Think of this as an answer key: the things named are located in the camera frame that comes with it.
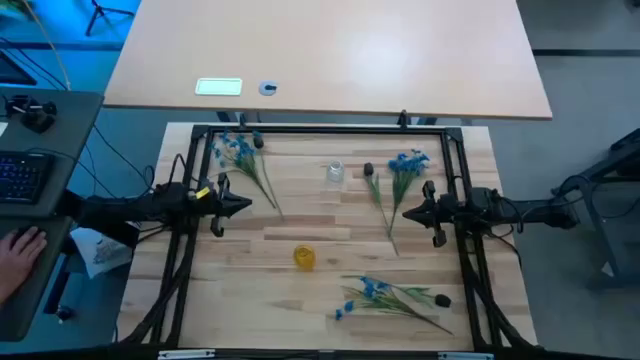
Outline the dark monitor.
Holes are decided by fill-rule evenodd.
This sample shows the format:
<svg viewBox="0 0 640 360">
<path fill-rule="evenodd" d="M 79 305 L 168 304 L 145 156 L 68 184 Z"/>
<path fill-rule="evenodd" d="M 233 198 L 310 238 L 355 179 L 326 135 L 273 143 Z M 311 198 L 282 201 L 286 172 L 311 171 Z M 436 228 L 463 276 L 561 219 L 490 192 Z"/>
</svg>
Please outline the dark monitor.
<svg viewBox="0 0 640 360">
<path fill-rule="evenodd" d="M 37 81 L 7 54 L 0 51 L 0 83 L 34 86 Z"/>
</svg>

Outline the clear glass vase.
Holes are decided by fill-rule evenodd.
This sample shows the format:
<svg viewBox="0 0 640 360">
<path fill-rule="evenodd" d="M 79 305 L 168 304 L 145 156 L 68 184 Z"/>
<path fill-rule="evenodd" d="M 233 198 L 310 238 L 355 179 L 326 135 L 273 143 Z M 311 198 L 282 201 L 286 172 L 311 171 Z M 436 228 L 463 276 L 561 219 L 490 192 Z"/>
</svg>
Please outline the clear glass vase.
<svg viewBox="0 0 640 360">
<path fill-rule="evenodd" d="M 342 184 L 344 181 L 344 164 L 339 160 L 332 160 L 327 165 L 326 179 L 329 184 Z"/>
</svg>

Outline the person's hand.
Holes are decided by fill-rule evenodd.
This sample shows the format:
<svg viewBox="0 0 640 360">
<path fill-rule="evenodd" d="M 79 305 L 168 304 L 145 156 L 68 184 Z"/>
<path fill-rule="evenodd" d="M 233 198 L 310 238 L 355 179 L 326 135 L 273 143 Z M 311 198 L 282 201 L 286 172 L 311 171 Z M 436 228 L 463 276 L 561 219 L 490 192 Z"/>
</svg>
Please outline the person's hand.
<svg viewBox="0 0 640 360">
<path fill-rule="evenodd" d="M 26 281 L 37 258 L 47 246 L 44 232 L 25 248 L 13 248 L 16 230 L 11 230 L 0 240 L 0 307 Z"/>
</svg>

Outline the black desk clamp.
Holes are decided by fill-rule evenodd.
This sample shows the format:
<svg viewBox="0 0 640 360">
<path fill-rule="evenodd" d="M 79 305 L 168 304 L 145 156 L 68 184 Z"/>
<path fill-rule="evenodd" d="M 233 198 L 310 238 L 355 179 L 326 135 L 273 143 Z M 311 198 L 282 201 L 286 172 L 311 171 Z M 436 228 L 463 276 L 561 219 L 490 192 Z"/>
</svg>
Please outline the black desk clamp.
<svg viewBox="0 0 640 360">
<path fill-rule="evenodd" d="M 8 118 L 17 118 L 27 129 L 37 134 L 48 131 L 56 121 L 57 106 L 53 102 L 40 103 L 29 95 L 4 98 Z"/>
</svg>

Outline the dark metal stand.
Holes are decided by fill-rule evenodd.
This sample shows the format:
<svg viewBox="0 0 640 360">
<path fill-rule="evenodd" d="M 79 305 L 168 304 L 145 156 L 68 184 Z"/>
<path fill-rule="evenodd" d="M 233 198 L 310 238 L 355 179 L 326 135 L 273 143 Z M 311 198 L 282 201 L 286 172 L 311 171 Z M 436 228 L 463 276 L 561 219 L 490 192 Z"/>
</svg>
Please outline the dark metal stand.
<svg viewBox="0 0 640 360">
<path fill-rule="evenodd" d="M 567 177 L 551 193 L 577 191 L 599 236 L 604 264 L 595 289 L 640 287 L 640 128 L 614 142 L 606 156 Z"/>
</svg>

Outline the black artificial tulip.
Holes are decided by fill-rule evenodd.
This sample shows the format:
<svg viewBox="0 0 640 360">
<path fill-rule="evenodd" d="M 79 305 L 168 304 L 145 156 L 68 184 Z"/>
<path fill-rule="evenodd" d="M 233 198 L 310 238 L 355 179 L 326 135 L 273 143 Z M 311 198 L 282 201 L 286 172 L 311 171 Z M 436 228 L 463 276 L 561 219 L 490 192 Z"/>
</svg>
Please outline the black artificial tulip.
<svg viewBox="0 0 640 360">
<path fill-rule="evenodd" d="M 393 247 L 395 255 L 398 256 L 399 255 L 398 247 L 395 243 L 395 240 L 392 234 L 395 217 L 399 207 L 399 203 L 396 201 L 396 196 L 393 196 L 392 216 L 391 216 L 391 219 L 388 219 L 382 205 L 382 195 L 380 192 L 379 174 L 375 172 L 375 169 L 372 163 L 367 162 L 363 165 L 363 175 L 364 175 L 364 179 L 367 182 L 367 185 L 371 194 L 371 198 L 373 199 L 375 205 L 381 212 L 382 218 L 384 220 L 385 234 Z"/>
<path fill-rule="evenodd" d="M 265 147 L 264 138 L 263 138 L 262 134 L 259 133 L 258 131 L 254 131 L 253 132 L 253 144 L 254 144 L 254 147 L 256 148 L 256 154 L 258 155 L 258 157 L 260 159 L 261 167 L 262 167 L 262 173 L 263 173 L 264 179 L 266 181 L 269 193 L 271 195 L 271 199 L 273 201 L 273 204 L 274 204 L 276 210 L 278 211 L 280 218 L 284 219 L 284 215 L 283 215 L 282 209 L 281 209 L 281 207 L 280 207 L 280 205 L 278 203 L 278 200 L 276 198 L 276 194 L 275 194 L 274 189 L 272 187 L 272 184 L 271 184 L 268 172 L 267 172 L 267 168 L 266 168 L 266 160 L 265 160 L 265 157 L 264 157 L 264 147 Z"/>
</svg>

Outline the black backlit keyboard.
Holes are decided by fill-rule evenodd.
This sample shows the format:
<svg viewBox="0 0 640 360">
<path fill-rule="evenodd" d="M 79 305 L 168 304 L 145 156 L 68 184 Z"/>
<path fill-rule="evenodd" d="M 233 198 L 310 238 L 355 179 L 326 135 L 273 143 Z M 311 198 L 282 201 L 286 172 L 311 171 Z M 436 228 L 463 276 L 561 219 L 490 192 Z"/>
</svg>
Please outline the black backlit keyboard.
<svg viewBox="0 0 640 360">
<path fill-rule="evenodd" d="M 0 151 L 0 203 L 37 203 L 53 164 L 50 154 Z"/>
</svg>

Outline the black aluminium table frame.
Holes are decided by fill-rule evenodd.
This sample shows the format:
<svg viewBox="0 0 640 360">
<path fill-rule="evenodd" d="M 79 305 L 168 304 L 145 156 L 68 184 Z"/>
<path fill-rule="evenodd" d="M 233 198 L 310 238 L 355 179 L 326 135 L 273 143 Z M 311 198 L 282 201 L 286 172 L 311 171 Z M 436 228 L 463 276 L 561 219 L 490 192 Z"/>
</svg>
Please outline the black aluminium table frame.
<svg viewBox="0 0 640 360">
<path fill-rule="evenodd" d="M 472 345 L 456 243 L 440 248 L 432 232 L 398 219 L 394 227 L 396 256 L 384 233 L 384 220 L 363 175 L 373 164 L 379 174 L 386 216 L 392 205 L 388 161 L 412 149 L 430 158 L 426 178 L 445 192 L 447 169 L 456 157 L 444 158 L 433 129 L 391 133 L 326 126 L 295 125 L 264 132 L 268 175 L 282 209 L 281 219 L 246 177 L 230 177 L 236 194 L 252 205 L 228 219 L 223 237 L 208 221 L 199 226 L 182 328 L 183 347 L 279 348 L 329 350 L 467 350 Z M 344 164 L 342 184 L 329 184 L 327 165 Z M 299 245 L 316 255 L 312 271 L 301 271 L 293 259 Z M 342 286 L 359 288 L 364 275 L 395 285 L 426 287 L 449 296 L 447 309 L 416 305 L 415 310 L 454 333 L 418 319 L 356 310 L 336 321 L 334 312 L 350 296 Z"/>
</svg>

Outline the yellow glass vase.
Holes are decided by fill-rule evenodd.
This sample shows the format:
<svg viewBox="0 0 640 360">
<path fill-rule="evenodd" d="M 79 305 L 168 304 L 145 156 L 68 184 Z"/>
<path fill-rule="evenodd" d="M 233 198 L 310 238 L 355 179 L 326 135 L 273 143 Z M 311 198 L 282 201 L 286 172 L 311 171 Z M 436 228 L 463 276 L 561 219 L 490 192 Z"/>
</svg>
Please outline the yellow glass vase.
<svg viewBox="0 0 640 360">
<path fill-rule="evenodd" d="M 312 271 L 316 264 L 314 249 L 309 245 L 299 245 L 293 252 L 294 263 L 301 271 Z"/>
</svg>

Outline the silver metal hinge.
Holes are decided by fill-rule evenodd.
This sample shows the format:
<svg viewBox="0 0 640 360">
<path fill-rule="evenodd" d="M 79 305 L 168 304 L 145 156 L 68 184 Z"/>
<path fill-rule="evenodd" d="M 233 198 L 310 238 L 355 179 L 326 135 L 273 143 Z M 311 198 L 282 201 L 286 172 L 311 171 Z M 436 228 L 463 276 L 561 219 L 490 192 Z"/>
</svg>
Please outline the silver metal hinge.
<svg viewBox="0 0 640 360">
<path fill-rule="evenodd" d="M 437 360 L 495 360 L 491 353 L 439 352 Z"/>
<path fill-rule="evenodd" d="M 160 351 L 157 360 L 203 360 L 215 357 L 214 349 L 180 349 Z"/>
</svg>

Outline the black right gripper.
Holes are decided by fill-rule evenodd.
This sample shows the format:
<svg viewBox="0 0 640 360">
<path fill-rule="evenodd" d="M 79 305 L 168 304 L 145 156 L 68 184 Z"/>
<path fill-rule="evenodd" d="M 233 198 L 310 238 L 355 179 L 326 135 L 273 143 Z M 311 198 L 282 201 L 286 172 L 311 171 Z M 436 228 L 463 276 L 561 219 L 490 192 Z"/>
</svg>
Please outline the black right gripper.
<svg viewBox="0 0 640 360">
<path fill-rule="evenodd" d="M 470 217 L 470 212 L 449 193 L 436 200 L 436 189 L 431 180 L 424 183 L 422 192 L 425 201 L 419 206 L 403 212 L 403 217 L 421 224 L 425 228 L 433 229 L 433 246 L 440 248 L 447 242 L 447 235 L 442 229 L 442 223 L 454 224 L 456 221 L 463 221 Z"/>
</svg>

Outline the light wood desk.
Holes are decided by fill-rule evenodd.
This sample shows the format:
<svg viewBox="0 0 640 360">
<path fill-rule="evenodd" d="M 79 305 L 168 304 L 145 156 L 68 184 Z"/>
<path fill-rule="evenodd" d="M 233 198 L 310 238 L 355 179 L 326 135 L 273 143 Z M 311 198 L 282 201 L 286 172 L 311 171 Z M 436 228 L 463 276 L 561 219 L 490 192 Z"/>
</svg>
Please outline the light wood desk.
<svg viewBox="0 0 640 360">
<path fill-rule="evenodd" d="M 242 93 L 196 95 L 200 78 Z M 141 0 L 104 103 L 552 116 L 516 0 Z"/>
</svg>

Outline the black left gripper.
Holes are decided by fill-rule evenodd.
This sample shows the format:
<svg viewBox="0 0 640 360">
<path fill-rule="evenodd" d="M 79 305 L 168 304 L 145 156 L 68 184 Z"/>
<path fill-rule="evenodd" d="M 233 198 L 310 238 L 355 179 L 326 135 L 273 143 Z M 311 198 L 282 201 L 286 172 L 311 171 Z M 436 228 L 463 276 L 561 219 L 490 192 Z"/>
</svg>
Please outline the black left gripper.
<svg viewBox="0 0 640 360">
<path fill-rule="evenodd" d="M 215 237 L 222 237 L 224 235 L 224 228 L 222 226 L 221 218 L 226 215 L 225 210 L 225 195 L 229 188 L 230 181 L 225 173 L 218 175 L 216 184 L 206 180 L 200 189 L 194 193 L 194 211 L 199 216 L 211 216 L 210 230 Z M 201 199 L 197 199 L 195 194 L 204 187 L 210 188 L 210 193 Z M 245 208 L 250 207 L 252 200 L 233 193 L 229 194 L 229 200 L 235 204 L 229 208 L 229 216 L 232 217 L 236 213 L 242 211 Z"/>
</svg>

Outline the blue artificial flower stem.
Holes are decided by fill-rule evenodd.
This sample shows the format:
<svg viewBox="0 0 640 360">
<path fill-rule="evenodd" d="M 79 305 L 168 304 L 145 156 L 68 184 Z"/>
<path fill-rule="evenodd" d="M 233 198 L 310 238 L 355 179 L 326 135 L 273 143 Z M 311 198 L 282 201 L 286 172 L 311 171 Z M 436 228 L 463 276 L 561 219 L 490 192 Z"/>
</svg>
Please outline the blue artificial flower stem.
<svg viewBox="0 0 640 360">
<path fill-rule="evenodd" d="M 348 275 L 349 279 L 355 277 L 355 275 Z M 356 278 L 362 283 L 363 288 L 342 286 L 342 289 L 350 298 L 344 302 L 341 308 L 335 310 L 334 319 L 336 321 L 344 319 L 347 314 L 351 314 L 358 309 L 375 310 L 384 314 L 418 319 L 444 331 L 448 335 L 454 335 L 452 331 L 421 314 L 405 301 L 405 298 L 408 298 L 413 303 L 427 308 L 433 308 L 434 306 L 450 308 L 452 300 L 447 295 L 441 293 L 431 294 L 430 289 L 426 287 L 395 285 L 369 276 L 357 276 Z"/>
<path fill-rule="evenodd" d="M 214 137 L 210 148 L 223 172 L 236 172 L 249 178 L 271 207 L 276 209 L 262 173 L 260 159 L 256 154 L 253 134 L 247 137 L 225 129 L 219 136 Z"/>
<path fill-rule="evenodd" d="M 387 227 L 390 239 L 393 239 L 392 231 L 396 214 L 403 202 L 405 195 L 414 180 L 419 178 L 428 167 L 430 158 L 422 151 L 411 150 L 411 155 L 399 153 L 388 162 L 388 169 L 392 173 L 393 210 L 391 220 Z"/>
</svg>

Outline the white printed paper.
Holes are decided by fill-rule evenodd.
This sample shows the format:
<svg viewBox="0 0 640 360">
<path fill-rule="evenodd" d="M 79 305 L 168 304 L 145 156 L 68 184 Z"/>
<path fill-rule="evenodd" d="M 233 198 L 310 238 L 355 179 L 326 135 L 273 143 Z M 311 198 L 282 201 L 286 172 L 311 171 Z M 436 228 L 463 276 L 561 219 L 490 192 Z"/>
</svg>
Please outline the white printed paper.
<svg viewBox="0 0 640 360">
<path fill-rule="evenodd" d="M 70 233 L 90 279 L 129 264 L 133 250 L 110 237 L 88 228 L 76 228 Z"/>
</svg>

